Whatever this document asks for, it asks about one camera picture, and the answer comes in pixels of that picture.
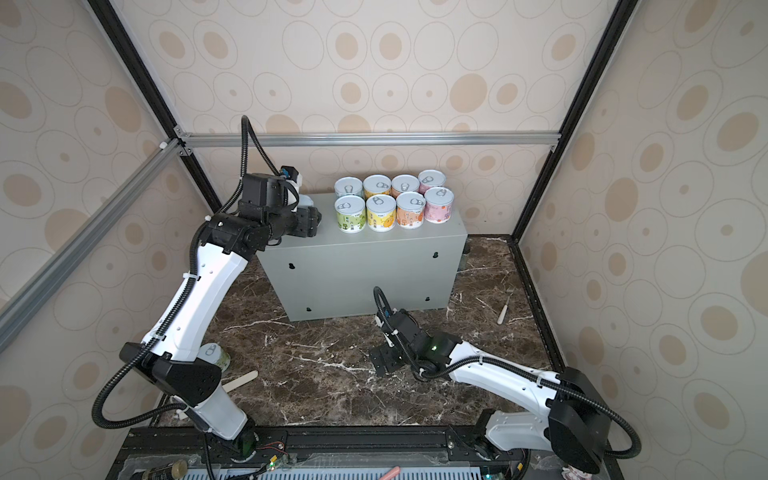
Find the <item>yellow label can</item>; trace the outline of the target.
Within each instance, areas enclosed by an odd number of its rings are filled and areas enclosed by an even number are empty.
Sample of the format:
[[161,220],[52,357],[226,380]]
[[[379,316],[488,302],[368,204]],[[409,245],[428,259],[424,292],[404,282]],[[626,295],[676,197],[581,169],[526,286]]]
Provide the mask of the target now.
[[391,193],[391,179],[385,175],[374,174],[363,180],[364,198],[374,195],[389,195]]

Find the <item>orange pink label can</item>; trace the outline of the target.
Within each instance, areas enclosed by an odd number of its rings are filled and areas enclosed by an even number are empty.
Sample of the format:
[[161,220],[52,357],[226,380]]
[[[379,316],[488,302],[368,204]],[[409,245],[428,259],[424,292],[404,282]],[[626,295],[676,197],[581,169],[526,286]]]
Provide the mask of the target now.
[[391,180],[390,193],[397,198],[402,193],[418,192],[420,181],[417,177],[410,174],[401,174]]

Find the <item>brown orange label can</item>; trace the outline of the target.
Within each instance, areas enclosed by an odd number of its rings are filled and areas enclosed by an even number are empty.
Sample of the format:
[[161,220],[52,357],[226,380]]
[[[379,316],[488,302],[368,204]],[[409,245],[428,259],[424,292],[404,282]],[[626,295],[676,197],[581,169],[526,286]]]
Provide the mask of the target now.
[[425,198],[418,192],[404,192],[396,198],[396,221],[404,229],[416,229],[424,221]]

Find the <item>teal label can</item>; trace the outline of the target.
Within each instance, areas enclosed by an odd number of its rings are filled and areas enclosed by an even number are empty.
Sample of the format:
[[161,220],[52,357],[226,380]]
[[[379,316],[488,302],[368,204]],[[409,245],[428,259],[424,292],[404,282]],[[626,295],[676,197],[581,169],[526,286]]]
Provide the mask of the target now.
[[314,207],[314,201],[309,195],[299,195],[299,207]]

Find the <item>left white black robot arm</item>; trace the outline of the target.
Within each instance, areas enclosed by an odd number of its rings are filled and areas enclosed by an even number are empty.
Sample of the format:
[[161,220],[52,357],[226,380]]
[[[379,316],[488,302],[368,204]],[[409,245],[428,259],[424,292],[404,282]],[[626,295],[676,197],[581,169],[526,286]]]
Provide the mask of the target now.
[[[226,293],[256,253],[277,245],[284,236],[316,235],[322,216],[302,201],[301,174],[284,167],[278,174],[246,174],[234,198],[235,212],[207,217],[192,237],[189,269],[172,302],[141,342],[128,342],[123,366],[107,381],[91,410],[102,429],[122,429],[155,413],[182,410],[201,431],[242,452],[255,440],[252,422],[225,391],[220,367],[198,353]],[[173,397],[173,402],[125,420],[109,420],[104,406],[131,371]]]

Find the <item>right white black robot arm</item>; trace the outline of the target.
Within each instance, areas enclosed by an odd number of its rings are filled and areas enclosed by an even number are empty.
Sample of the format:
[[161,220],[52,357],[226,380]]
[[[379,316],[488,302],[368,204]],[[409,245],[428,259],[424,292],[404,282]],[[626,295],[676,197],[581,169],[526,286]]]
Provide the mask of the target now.
[[475,437],[483,455],[546,450],[577,470],[597,474],[605,458],[632,459],[642,451],[635,428],[607,406],[577,369],[557,373],[525,367],[455,335],[431,335],[404,309],[379,309],[376,324],[385,337],[370,352],[378,375],[407,367],[418,381],[450,379],[520,407],[518,413],[482,414]]

